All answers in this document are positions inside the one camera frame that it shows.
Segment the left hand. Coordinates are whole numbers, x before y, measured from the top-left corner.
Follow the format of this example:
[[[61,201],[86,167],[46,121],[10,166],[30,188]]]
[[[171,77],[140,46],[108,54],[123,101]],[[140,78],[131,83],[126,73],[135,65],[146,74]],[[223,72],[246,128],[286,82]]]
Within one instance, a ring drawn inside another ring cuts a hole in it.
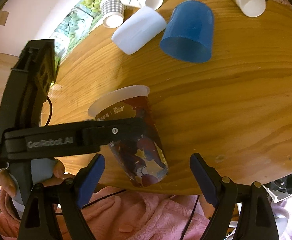
[[[53,168],[53,176],[50,179],[43,181],[42,184],[44,186],[58,185],[66,178],[69,178],[69,174],[65,173],[64,164],[58,160]],[[10,197],[15,197],[17,189],[13,179],[6,170],[0,171],[0,186]]]

